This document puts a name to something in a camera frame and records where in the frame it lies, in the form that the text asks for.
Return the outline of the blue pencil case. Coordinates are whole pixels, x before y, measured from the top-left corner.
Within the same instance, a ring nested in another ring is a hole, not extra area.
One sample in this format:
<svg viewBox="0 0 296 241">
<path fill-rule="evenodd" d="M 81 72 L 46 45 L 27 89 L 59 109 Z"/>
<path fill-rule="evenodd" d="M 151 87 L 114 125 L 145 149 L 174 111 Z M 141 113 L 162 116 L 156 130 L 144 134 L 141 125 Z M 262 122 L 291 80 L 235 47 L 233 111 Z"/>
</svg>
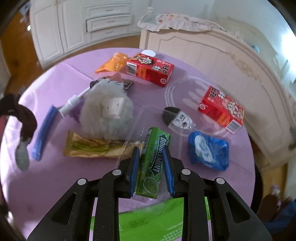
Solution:
<svg viewBox="0 0 296 241">
<path fill-rule="evenodd" d="M 55 117 L 58 113 L 58 109 L 55 106 L 51 106 L 42 122 L 42 125 L 39 129 L 37 138 L 35 140 L 33 150 L 32 150 L 32 158 L 36 161 L 41 161 L 44 147 L 46 144 L 48 133 L 51 129 L 51 126 L 55 120 Z"/>
</svg>

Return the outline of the green plastic bag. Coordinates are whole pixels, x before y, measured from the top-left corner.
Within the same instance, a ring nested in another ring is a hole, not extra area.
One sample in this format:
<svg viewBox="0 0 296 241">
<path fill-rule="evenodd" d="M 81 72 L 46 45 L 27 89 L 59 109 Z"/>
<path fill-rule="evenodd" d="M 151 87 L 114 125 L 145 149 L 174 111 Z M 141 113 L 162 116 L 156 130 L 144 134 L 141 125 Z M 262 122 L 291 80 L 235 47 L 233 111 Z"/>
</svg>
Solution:
<svg viewBox="0 0 296 241">
<path fill-rule="evenodd" d="M 119 214 L 120 240 L 181 240 L 184 199 L 164 202 Z"/>
</svg>

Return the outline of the blue oreo cookie pack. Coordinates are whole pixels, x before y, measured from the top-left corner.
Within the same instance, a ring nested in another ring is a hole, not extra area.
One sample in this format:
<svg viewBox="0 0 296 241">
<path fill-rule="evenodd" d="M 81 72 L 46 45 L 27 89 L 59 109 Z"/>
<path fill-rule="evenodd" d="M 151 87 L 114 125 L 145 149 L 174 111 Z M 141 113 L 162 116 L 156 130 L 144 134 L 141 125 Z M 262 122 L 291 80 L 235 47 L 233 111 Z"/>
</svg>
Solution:
<svg viewBox="0 0 296 241">
<path fill-rule="evenodd" d="M 229 167 L 229 142 L 200 131 L 188 136 L 189 157 L 192 165 L 202 164 L 208 168 L 225 171 Z"/>
</svg>

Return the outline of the gold green snack wrapper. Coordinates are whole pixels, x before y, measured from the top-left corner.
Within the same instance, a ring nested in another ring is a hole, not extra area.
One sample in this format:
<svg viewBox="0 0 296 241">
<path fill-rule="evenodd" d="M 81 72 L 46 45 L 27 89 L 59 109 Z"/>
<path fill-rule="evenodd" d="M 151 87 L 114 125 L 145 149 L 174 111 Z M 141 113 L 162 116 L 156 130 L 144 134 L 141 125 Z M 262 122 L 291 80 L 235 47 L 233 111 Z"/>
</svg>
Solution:
<svg viewBox="0 0 296 241">
<path fill-rule="evenodd" d="M 132 156 L 135 147 L 138 147 L 140 152 L 142 152 L 144 142 L 86 139 L 75 132 L 69 131 L 63 155 L 81 158 L 121 158 L 124 160 Z"/>
</svg>

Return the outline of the green doublemint gum pack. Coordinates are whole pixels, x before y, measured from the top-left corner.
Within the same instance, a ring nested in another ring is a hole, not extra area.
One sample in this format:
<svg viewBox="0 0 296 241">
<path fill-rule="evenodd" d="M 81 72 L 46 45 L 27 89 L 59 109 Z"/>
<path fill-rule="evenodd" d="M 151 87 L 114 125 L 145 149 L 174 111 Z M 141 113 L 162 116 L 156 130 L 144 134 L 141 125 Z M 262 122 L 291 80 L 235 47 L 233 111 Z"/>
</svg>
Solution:
<svg viewBox="0 0 296 241">
<path fill-rule="evenodd" d="M 157 198 L 163 174 L 162 153 L 170 144 L 171 136 L 163 130 L 151 127 L 147 131 L 144 147 L 139 161 L 135 194 Z"/>
</svg>

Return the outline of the grey fluffy plush toy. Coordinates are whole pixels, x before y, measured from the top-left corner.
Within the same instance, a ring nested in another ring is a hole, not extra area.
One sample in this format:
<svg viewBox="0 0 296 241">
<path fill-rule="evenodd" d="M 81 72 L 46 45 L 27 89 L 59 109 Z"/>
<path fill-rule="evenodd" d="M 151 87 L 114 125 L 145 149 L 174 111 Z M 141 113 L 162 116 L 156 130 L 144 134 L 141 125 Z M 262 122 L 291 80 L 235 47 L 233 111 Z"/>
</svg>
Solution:
<svg viewBox="0 0 296 241">
<path fill-rule="evenodd" d="M 91 82 L 79 123 L 86 138 L 124 140 L 133 124 L 134 106 L 120 73 Z"/>
</svg>

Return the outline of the white spray bottle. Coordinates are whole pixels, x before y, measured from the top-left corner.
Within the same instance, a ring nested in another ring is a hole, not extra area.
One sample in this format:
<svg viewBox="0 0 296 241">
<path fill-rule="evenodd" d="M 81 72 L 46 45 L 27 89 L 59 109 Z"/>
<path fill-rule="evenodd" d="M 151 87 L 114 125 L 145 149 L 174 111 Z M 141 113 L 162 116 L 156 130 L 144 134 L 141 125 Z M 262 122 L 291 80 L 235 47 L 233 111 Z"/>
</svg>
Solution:
<svg viewBox="0 0 296 241">
<path fill-rule="evenodd" d="M 59 113 L 62 115 L 62 117 L 67 116 L 71 112 L 71 110 L 74 109 L 79 104 L 79 102 L 86 96 L 89 90 L 90 87 L 85 89 L 79 95 L 74 95 L 71 98 L 69 98 L 67 102 L 59 109 Z"/>
</svg>

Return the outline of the purple tablecloth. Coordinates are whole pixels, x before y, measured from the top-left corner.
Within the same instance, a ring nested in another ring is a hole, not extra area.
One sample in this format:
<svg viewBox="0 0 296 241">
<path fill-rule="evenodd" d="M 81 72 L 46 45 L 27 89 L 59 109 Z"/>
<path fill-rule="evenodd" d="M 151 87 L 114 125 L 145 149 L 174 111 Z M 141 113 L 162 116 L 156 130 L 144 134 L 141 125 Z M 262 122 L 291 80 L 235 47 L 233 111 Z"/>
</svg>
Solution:
<svg viewBox="0 0 296 241">
<path fill-rule="evenodd" d="M 138 53 L 138 49 L 107 48 L 62 61 L 38 77 L 22 95 L 20 103 L 34 113 L 41 125 L 51 106 L 63 106 L 70 97 L 85 90 L 92 80 L 98 79 L 96 68 L 116 52 L 133 56 Z M 200 98 L 213 81 L 176 58 L 163 53 L 157 53 L 157 58 L 173 64 L 175 69 L 166 87 L 134 78 L 128 95 L 134 102 L 138 120 L 137 133 L 145 137 L 147 129 L 152 126 L 167 130 L 161 117 L 163 109 L 167 106 L 180 108 L 190 116 L 199 130 L 229 142 L 230 165 L 224 172 L 201 164 L 192 165 L 188 155 L 188 139 L 177 135 L 171 137 L 171 155 L 181 159 L 186 168 L 203 178 L 224 178 L 247 204 L 251 204 L 255 167 L 246 129 L 242 127 L 234 134 L 229 133 L 197 110 Z M 64 156 L 68 132 L 80 133 L 81 129 L 72 117 L 57 116 L 50 128 L 41 161 L 31 160 L 29 169 L 23 172 L 15 163 L 20 129 L 21 124 L 16 118 L 8 119 L 1 142 L 1 184 L 15 223 L 28 236 L 78 179 L 101 178 L 116 167 L 116 160 Z"/>
</svg>

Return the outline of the white wardrobe cabinet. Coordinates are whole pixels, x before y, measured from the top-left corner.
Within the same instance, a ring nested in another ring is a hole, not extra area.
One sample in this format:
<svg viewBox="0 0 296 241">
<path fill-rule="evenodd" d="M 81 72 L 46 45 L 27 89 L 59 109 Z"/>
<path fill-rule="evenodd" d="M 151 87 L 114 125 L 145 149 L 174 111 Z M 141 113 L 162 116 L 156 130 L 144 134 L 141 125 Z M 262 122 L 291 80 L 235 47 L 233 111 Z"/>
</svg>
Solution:
<svg viewBox="0 0 296 241">
<path fill-rule="evenodd" d="M 151 1 L 30 1 L 34 48 L 42 68 L 88 46 L 140 33 Z"/>
</svg>

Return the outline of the black silver blister pack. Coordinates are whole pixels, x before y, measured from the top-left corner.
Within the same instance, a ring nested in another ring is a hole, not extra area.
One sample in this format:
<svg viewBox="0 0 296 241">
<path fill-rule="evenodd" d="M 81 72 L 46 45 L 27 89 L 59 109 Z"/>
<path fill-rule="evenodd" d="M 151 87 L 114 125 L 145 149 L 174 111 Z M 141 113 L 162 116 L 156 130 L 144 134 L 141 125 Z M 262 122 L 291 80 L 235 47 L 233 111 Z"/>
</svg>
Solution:
<svg viewBox="0 0 296 241">
<path fill-rule="evenodd" d="M 189 136 L 195 130 L 195 123 L 179 108 L 166 107 L 163 110 L 162 119 L 170 130 L 183 137 Z"/>
</svg>

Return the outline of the orange snack packet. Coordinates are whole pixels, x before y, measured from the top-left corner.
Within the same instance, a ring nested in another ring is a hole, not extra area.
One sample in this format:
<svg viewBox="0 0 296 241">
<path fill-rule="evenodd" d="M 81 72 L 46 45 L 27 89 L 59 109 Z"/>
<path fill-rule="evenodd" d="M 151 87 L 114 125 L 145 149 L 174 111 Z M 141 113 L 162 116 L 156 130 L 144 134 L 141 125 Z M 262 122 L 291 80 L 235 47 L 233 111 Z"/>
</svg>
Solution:
<svg viewBox="0 0 296 241">
<path fill-rule="evenodd" d="M 123 53 L 116 52 L 114 55 L 106 61 L 101 67 L 95 70 L 95 73 L 99 72 L 117 72 L 120 71 L 130 58 Z"/>
</svg>

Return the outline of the red drink carton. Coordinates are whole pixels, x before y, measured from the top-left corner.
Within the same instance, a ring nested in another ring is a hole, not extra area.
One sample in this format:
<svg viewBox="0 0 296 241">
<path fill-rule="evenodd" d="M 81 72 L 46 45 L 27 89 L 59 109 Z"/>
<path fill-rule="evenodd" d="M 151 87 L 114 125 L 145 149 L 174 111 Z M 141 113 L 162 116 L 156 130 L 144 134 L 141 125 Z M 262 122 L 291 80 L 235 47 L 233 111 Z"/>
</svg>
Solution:
<svg viewBox="0 0 296 241">
<path fill-rule="evenodd" d="M 206 91 L 198 111 L 210 117 L 230 133 L 235 133 L 243 126 L 245 109 L 213 86 Z"/>
<path fill-rule="evenodd" d="M 137 53 L 127 63 L 126 73 L 165 87 L 175 69 L 175 66 L 155 57 Z"/>
</svg>

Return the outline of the red drink carton left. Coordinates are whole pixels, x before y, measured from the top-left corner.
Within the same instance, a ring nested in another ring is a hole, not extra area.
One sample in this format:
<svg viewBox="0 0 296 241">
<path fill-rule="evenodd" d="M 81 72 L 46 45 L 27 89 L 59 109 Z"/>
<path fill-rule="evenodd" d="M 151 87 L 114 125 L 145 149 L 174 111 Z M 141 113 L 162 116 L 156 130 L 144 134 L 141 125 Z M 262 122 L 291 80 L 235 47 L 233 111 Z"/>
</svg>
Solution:
<svg viewBox="0 0 296 241">
<path fill-rule="evenodd" d="M 137 53 L 127 63 L 126 73 L 165 87 L 175 69 L 175 66 L 155 57 Z"/>
</svg>

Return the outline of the floral quilt on bed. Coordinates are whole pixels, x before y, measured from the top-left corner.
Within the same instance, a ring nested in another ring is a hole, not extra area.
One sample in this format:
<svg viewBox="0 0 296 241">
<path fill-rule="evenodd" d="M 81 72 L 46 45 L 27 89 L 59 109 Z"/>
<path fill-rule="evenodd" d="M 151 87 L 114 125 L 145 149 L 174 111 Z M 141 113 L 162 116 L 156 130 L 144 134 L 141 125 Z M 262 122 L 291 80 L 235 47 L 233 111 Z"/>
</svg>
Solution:
<svg viewBox="0 0 296 241">
<path fill-rule="evenodd" d="M 219 24 L 187 15 L 157 14 L 150 12 L 142 16 L 137 26 L 150 32 L 160 30 L 182 30 L 187 32 L 208 32 L 213 29 L 223 30 Z"/>
</svg>

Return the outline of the cream ornate bed frame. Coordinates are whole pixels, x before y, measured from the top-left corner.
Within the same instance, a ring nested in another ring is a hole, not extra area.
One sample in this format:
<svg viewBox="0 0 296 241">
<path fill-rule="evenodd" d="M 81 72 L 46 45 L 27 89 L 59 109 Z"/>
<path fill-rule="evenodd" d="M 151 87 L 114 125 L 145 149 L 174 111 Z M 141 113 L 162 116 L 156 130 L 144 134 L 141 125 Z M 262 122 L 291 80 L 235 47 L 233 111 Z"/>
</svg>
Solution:
<svg viewBox="0 0 296 241">
<path fill-rule="evenodd" d="M 191 65 L 242 104 L 246 129 L 265 155 L 263 168 L 295 158 L 295 99 L 245 42 L 218 29 L 141 31 L 142 49 Z"/>
</svg>

